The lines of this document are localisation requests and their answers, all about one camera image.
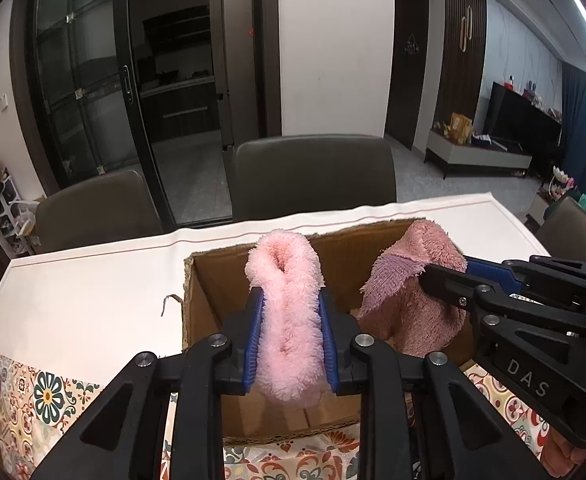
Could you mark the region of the dusty pink towel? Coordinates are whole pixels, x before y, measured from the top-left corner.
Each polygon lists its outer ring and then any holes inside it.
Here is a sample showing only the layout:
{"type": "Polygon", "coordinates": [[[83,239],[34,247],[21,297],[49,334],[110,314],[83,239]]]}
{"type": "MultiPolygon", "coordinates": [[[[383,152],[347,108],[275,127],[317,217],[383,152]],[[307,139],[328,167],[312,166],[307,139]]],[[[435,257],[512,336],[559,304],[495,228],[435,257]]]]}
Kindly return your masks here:
{"type": "Polygon", "coordinates": [[[419,219],[375,260],[361,288],[360,328],[389,341],[400,353],[423,358],[450,344],[467,312],[423,292],[419,278],[429,264],[464,273],[467,260],[435,222],[419,219]]]}

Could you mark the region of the light pink fluffy cloth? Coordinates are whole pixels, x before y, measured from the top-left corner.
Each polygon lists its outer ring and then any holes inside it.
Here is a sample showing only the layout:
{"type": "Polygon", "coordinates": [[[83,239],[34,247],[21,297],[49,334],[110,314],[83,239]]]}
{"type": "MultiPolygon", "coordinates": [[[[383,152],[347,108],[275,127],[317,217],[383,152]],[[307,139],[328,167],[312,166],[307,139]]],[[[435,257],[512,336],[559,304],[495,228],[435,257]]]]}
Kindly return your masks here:
{"type": "Polygon", "coordinates": [[[270,401],[309,408],[328,389],[317,252],[299,233],[274,230],[249,252],[245,275],[263,292],[256,385],[270,401]]]}

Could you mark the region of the dark chair right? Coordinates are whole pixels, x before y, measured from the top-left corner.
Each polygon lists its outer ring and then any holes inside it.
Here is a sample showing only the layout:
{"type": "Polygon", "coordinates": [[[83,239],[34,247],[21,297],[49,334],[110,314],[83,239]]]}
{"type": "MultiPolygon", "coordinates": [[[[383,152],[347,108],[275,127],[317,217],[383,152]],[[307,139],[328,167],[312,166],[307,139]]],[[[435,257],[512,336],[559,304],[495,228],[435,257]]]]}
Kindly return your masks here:
{"type": "Polygon", "coordinates": [[[535,236],[554,258],[586,262],[586,212],[573,198],[560,200],[535,236]]]}

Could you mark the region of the dark chair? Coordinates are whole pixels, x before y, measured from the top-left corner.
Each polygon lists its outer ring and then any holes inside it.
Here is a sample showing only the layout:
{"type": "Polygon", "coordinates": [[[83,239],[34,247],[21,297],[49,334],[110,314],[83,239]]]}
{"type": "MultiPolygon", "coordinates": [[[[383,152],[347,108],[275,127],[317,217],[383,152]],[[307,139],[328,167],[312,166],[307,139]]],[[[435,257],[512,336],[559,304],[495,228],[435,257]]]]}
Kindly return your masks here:
{"type": "Polygon", "coordinates": [[[141,174],[124,170],[63,188],[41,202],[36,231],[43,252],[159,235],[163,224],[141,174]]]}
{"type": "Polygon", "coordinates": [[[230,197],[235,222],[394,203],[392,150],[363,134],[246,142],[232,155],[230,197]]]}
{"type": "Polygon", "coordinates": [[[586,262],[586,212],[573,198],[560,200],[535,236],[554,258],[586,262]]]}

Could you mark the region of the brown cardboard box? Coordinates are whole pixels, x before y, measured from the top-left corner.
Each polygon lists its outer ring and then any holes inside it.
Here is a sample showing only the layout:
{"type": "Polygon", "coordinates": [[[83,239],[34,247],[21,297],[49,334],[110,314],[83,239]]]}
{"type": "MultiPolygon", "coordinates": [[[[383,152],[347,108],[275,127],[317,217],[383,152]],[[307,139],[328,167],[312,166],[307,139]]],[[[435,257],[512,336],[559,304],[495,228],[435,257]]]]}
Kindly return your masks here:
{"type": "MultiPolygon", "coordinates": [[[[398,351],[422,358],[455,340],[464,327],[464,311],[421,292],[419,275],[428,264],[458,272],[468,262],[447,233],[425,219],[405,219],[354,226],[329,234],[304,236],[271,231],[258,242],[196,252],[185,261],[183,341],[195,341],[243,310],[253,288],[270,292],[272,281],[292,282],[291,304],[304,290],[315,307],[314,327],[298,330],[295,340],[316,337],[329,323],[325,314],[354,315],[360,327],[371,330],[398,351]]],[[[280,375],[292,385],[299,376],[296,351],[278,353],[273,372],[255,378],[244,396],[224,396],[223,437],[265,439],[303,430],[319,430],[359,417],[359,396],[336,396],[332,383],[336,368],[325,364],[307,370],[319,382],[307,401],[284,401],[270,391],[280,375]]]]}

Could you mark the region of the white tv cabinet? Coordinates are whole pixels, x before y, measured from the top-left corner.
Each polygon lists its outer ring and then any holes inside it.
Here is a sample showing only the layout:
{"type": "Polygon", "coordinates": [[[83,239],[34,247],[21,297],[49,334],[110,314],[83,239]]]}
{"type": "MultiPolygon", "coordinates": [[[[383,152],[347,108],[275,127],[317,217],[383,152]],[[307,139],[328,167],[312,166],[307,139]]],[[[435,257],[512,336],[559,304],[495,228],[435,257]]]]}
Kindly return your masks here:
{"type": "Polygon", "coordinates": [[[427,136],[423,162],[432,162],[448,176],[525,176],[532,157],[528,155],[459,145],[435,131],[427,136]]]}

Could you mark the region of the black television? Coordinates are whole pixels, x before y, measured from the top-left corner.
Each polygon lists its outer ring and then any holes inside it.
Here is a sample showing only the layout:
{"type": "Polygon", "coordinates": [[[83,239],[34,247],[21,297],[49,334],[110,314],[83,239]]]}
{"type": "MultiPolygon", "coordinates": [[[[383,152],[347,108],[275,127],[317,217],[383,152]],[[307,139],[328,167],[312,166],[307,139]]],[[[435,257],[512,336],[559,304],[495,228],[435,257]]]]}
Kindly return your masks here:
{"type": "Polygon", "coordinates": [[[543,179],[551,176],[561,125],[524,96],[493,82],[482,133],[510,153],[530,156],[529,174],[543,179]]]}

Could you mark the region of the dark chair middle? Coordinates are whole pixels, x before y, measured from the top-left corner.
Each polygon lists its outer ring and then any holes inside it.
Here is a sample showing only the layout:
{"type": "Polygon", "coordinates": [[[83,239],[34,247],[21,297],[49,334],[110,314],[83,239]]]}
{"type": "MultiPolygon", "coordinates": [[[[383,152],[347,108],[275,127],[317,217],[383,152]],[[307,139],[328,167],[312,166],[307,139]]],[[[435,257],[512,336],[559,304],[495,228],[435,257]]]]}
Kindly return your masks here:
{"type": "Polygon", "coordinates": [[[232,155],[230,197],[235,222],[394,203],[392,150],[363,134],[246,142],[232,155]]]}

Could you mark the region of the patterned floral table runner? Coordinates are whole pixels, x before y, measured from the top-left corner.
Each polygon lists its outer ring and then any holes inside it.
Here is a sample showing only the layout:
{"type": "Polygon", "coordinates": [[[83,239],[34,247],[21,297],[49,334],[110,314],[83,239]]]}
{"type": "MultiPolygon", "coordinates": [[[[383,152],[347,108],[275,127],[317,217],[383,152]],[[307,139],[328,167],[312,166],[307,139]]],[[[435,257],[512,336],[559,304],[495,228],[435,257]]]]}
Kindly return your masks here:
{"type": "MultiPolygon", "coordinates": [[[[548,425],[479,364],[462,367],[479,392],[537,460],[555,478],[586,460],[578,448],[548,425]]],[[[80,382],[39,370],[0,354],[0,465],[13,479],[28,479],[82,412],[101,393],[80,382]]],[[[223,422],[239,437],[223,445],[228,479],[354,479],[359,453],[357,398],[322,398],[330,408],[345,408],[336,422],[313,424],[318,412],[278,405],[257,393],[223,398],[223,422]]]]}

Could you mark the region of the blue curtain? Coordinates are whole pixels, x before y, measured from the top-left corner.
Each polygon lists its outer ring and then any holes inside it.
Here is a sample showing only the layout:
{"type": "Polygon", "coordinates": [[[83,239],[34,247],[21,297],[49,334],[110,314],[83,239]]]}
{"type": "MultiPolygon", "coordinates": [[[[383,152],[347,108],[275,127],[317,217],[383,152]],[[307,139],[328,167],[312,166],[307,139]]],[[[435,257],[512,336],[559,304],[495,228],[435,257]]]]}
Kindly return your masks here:
{"type": "Polygon", "coordinates": [[[586,194],[586,72],[562,63],[562,128],[558,161],[586,194]]]}

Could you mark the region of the dark chair left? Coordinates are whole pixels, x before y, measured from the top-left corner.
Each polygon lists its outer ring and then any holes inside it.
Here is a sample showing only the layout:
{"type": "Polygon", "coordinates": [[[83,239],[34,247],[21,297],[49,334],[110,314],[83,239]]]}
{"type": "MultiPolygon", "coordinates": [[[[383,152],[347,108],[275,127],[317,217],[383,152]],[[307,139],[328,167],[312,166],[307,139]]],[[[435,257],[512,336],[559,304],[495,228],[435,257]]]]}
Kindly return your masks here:
{"type": "Polygon", "coordinates": [[[159,235],[163,224],[141,174],[124,170],[63,188],[41,202],[36,231],[43,252],[159,235]]]}

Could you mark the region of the white shoe rack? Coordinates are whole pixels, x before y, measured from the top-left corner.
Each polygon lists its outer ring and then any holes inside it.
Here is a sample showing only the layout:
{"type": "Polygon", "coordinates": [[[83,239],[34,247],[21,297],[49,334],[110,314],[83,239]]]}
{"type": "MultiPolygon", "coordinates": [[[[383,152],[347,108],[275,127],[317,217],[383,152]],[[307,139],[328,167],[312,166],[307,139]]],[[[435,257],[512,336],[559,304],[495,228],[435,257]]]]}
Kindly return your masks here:
{"type": "Polygon", "coordinates": [[[12,176],[0,162],[0,246],[8,258],[31,256],[31,234],[36,225],[38,203],[23,200],[12,176]]]}

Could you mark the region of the dark glass sliding door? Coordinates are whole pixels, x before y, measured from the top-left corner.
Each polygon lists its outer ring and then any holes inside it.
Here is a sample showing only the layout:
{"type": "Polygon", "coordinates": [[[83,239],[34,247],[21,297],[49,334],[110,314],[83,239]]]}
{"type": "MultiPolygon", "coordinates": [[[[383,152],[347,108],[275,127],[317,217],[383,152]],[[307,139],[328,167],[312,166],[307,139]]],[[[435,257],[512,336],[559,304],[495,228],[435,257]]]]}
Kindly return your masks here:
{"type": "Polygon", "coordinates": [[[166,229],[235,220],[265,133],[261,0],[14,0],[23,130],[48,193],[141,174],[166,229]]]}

